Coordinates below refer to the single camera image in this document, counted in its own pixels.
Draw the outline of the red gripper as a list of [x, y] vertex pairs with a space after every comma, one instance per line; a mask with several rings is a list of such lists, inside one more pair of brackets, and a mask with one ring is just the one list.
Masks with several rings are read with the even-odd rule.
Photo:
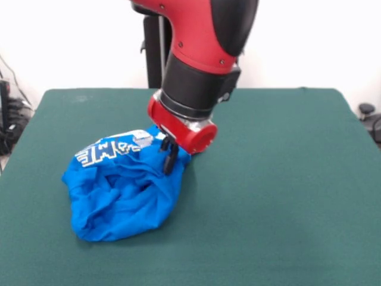
[[218, 128], [210, 119], [190, 121], [175, 116], [164, 108], [159, 98], [159, 94], [153, 94], [149, 100], [148, 115], [168, 135], [161, 142], [160, 152], [168, 151], [164, 174], [169, 175], [176, 163], [179, 146], [191, 155], [202, 153], [215, 139]]

